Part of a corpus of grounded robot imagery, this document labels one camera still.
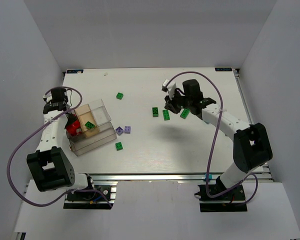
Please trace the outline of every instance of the gray wall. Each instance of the gray wall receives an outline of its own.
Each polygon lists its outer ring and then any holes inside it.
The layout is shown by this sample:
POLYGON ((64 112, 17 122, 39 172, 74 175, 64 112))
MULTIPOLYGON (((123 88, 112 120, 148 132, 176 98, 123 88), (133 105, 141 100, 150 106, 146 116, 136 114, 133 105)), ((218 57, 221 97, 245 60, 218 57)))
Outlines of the gray wall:
POLYGON ((241 81, 253 120, 267 127, 270 170, 283 182, 300 228, 300 0, 277 1, 243 63, 241 81))
MULTIPOLYGON (((43 123, 42 96, 62 82, 61 70, 22 0, 0 0, 0 240, 11 239, 21 201, 10 189, 6 166, 10 153, 43 123)), ((12 177, 24 191, 28 153, 39 136, 16 155, 12 177)))
POLYGON ((24 0, 61 69, 241 67, 276 0, 24 0))

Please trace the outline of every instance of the purple cable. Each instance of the purple cable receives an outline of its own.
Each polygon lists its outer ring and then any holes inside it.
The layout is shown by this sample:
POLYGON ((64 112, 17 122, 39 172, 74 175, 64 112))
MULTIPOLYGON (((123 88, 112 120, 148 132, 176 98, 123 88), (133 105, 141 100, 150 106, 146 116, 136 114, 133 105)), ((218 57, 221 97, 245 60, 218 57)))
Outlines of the purple cable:
MULTIPOLYGON (((216 92, 218 93, 218 96, 220 98, 220 113, 219 113, 219 117, 218 117, 218 121, 217 121, 217 124, 216 124, 216 127, 215 127, 215 132, 214 132, 214 136, 213 136, 213 141, 212 141, 212 145, 211 145, 211 150, 210 150, 210 154, 209 154, 209 159, 208 159, 208 164, 206 166, 206 175, 209 176, 209 173, 210 173, 210 166, 211 166, 211 161, 212 161, 212 156, 214 154, 214 150, 215 150, 215 145, 216 145, 216 141, 217 141, 217 136, 218 136, 218 131, 219 131, 219 128, 220 128, 220 123, 221 123, 221 117, 222 117, 222 110, 224 108, 224 101, 222 99, 222 96, 221 96, 221 93, 219 91, 219 89, 217 88, 217 86, 205 75, 203 75, 202 73, 200 72, 197 72, 197 71, 183 71, 183 72, 180 72, 178 73, 177 75, 175 75, 173 78, 171 78, 169 80, 169 82, 166 84, 166 87, 178 76, 180 75, 183 75, 183 74, 198 74, 200 75, 201 77, 204 77, 209 83, 211 83, 211 85, 214 87, 214 89, 216 90, 216 92)), ((255 185, 255 191, 252 195, 252 197, 247 200, 245 203, 248 203, 251 201, 251 199, 255 196, 256 192, 257 192, 257 189, 258 189, 258 178, 256 175, 254 175, 253 173, 251 173, 250 175, 253 175, 255 177, 255 181, 256 181, 256 185, 255 185)), ((236 188, 237 186, 239 186, 240 184, 243 183, 243 181, 245 180, 243 179, 242 181, 238 182, 237 184, 233 185, 232 187, 222 191, 222 192, 219 192, 215 195, 211 195, 209 193, 209 181, 206 181, 205 182, 205 192, 206 192, 206 195, 211 198, 211 199, 214 199, 214 198, 217 198, 229 191, 231 191, 232 189, 236 188)))
MULTIPOLYGON (((22 147, 23 144, 25 144, 29 139, 31 139, 34 135, 36 135, 37 133, 39 133, 42 129, 46 128, 49 124, 51 124, 52 121, 56 120, 57 118, 61 117, 62 115, 64 114, 67 114, 67 113, 70 113, 71 111, 75 110, 76 108, 78 108, 80 106, 80 104, 82 103, 82 95, 81 93, 72 88, 72 87, 69 87, 69 86, 61 86, 61 87, 53 87, 51 88, 50 90, 48 90, 45 95, 47 95, 51 90, 53 89, 57 89, 57 88, 64 88, 64 89, 70 89, 70 90, 73 90, 75 92, 77 92, 80 96, 80 101, 79 103, 73 107, 73 108, 70 108, 66 111, 63 111, 62 113, 58 114, 57 116, 55 116, 54 118, 52 118, 50 121, 48 121, 47 123, 45 123, 44 125, 42 125, 41 127, 39 127, 36 131, 34 131, 32 134, 30 134, 30 136, 28 136, 26 139, 24 139, 14 150, 13 152, 11 153, 10 157, 9 157, 9 160, 8 160, 8 163, 7 163, 7 166, 6 166, 6 176, 8 178, 8 182, 12 188, 12 190, 15 192, 15 194, 17 194, 17 196, 19 198, 21 198, 23 201, 25 201, 27 204, 30 204, 32 206, 35 206, 35 207, 47 207, 47 206, 50 206, 51 204, 54 204, 56 201, 58 201, 60 198, 62 198, 64 195, 66 194, 69 194, 71 193, 72 191, 75 191, 75 189, 70 189, 70 190, 67 190, 65 191, 64 193, 62 193, 60 196, 58 196, 55 200, 51 201, 51 202, 48 202, 48 203, 45 203, 45 204, 38 204, 38 203, 35 203, 33 201, 30 201, 29 199, 27 199, 26 197, 24 197, 16 188, 16 186, 14 185, 13 181, 12 181, 12 178, 11 178, 11 173, 10 173, 10 169, 11 169, 11 162, 12 162, 12 159, 14 158, 16 152, 22 147)), ((99 193, 104 199, 105 201, 110 205, 110 207, 112 207, 112 205, 110 204, 110 202, 107 200, 107 198, 102 194, 102 192, 98 191, 98 190, 77 190, 77 192, 97 192, 99 193)))

